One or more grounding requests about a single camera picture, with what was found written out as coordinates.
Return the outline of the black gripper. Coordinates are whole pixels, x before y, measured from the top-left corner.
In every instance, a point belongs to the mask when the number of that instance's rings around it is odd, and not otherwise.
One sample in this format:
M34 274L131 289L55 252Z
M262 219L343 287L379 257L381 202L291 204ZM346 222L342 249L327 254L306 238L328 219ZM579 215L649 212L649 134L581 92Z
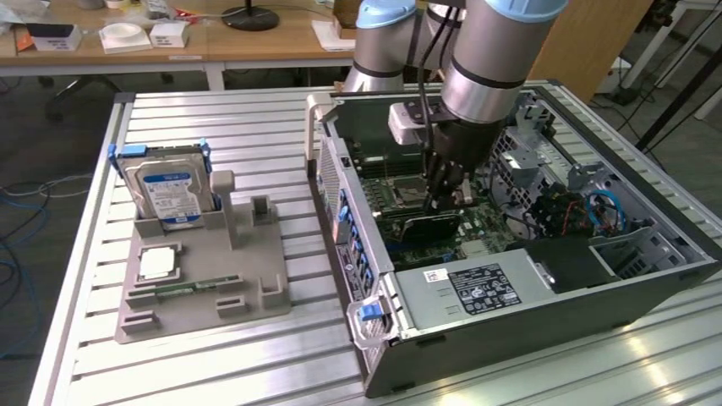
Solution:
M494 143L505 128L505 119L491 123L473 123L462 119L434 123L426 151L427 177L451 168L453 164L462 173L474 173L489 161Z

